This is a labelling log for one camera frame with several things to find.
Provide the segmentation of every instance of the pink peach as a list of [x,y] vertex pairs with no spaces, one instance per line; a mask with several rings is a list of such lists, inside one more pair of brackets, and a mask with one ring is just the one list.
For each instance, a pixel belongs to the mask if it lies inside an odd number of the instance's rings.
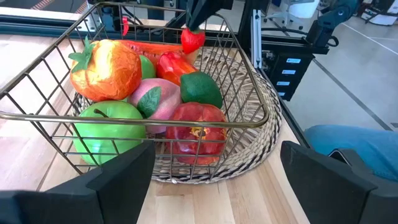
[[[176,107],[182,103],[180,87],[168,80],[162,78],[146,78],[141,80],[138,88],[129,97],[129,102],[137,107],[139,100],[153,87],[160,86],[162,94],[160,96],[159,105],[155,113],[148,119],[167,120],[172,115]],[[147,126],[147,132],[152,134],[162,133],[166,131],[165,126]]]

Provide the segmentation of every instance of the red bell pepper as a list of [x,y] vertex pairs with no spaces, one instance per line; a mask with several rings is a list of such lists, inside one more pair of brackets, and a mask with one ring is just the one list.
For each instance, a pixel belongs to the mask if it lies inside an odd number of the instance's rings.
[[156,65],[156,76],[180,86],[184,74],[197,71],[185,58],[176,52],[162,54]]

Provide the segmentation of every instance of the orange peel texture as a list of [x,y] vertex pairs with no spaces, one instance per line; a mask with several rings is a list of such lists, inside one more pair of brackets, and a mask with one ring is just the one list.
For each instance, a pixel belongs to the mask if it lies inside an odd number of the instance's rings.
[[139,55],[124,44],[113,40],[93,42],[87,70],[70,74],[75,90],[93,101],[123,100],[140,84]]

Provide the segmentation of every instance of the basket rim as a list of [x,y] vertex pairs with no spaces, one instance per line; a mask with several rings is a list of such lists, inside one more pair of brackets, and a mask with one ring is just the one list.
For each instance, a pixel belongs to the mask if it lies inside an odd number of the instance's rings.
[[[22,81],[29,72],[31,72],[38,64],[49,55],[56,46],[58,46],[65,38],[67,38],[68,34],[83,20],[89,16],[98,6],[101,5],[111,5],[111,6],[134,6],[131,3],[126,2],[99,2],[96,3],[93,7],[91,7],[86,13],[84,13],[79,19],[76,20],[75,23],[71,27],[69,27],[57,40],[54,41],[52,45],[47,47],[37,58],[35,58],[31,64],[26,66],[18,75],[16,75],[12,80],[6,83],[0,89],[0,100],[5,96],[8,96],[10,100],[12,100],[9,95],[9,91],[11,91],[20,81]],[[176,11],[176,12],[185,12],[182,9],[169,9],[166,7],[157,7],[157,6],[146,6],[142,5],[139,7],[143,8],[154,8],[160,10],[168,10],[168,11]],[[226,24],[226,27],[230,32],[232,32],[231,25],[226,20],[226,18],[220,14],[215,14],[223,19]],[[18,121],[31,121],[31,122],[58,122],[58,123],[97,123],[97,124],[125,124],[125,125],[154,125],[154,126],[189,126],[189,127],[214,127],[214,128],[257,128],[264,125],[269,120],[269,110],[266,107],[265,99],[259,94],[259,87],[257,84],[254,75],[252,74],[251,66],[248,64],[247,57],[245,57],[245,53],[243,52],[242,47],[240,46],[235,35],[232,35],[232,38],[236,44],[236,49],[242,55],[242,61],[248,71],[248,75],[253,84],[253,87],[256,91],[257,97],[261,102],[261,108],[264,111],[264,116],[261,120],[255,122],[206,122],[206,121],[171,121],[171,120],[154,120],[154,119],[124,119],[124,118],[94,118],[94,117],[79,117],[79,116],[55,116],[55,115],[36,115],[36,114],[25,114],[23,110],[21,110],[22,114],[17,113],[8,113],[4,111],[0,111],[1,119],[8,120],[18,120]]]

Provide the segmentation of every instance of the green lime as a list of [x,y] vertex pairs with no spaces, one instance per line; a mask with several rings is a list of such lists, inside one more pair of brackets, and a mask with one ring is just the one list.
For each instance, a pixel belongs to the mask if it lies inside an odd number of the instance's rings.
[[156,78],[155,67],[152,62],[143,55],[140,55],[139,58],[141,59],[142,79]]
[[217,83],[203,72],[182,75],[180,89],[184,103],[206,103],[218,108],[223,106],[223,97]]

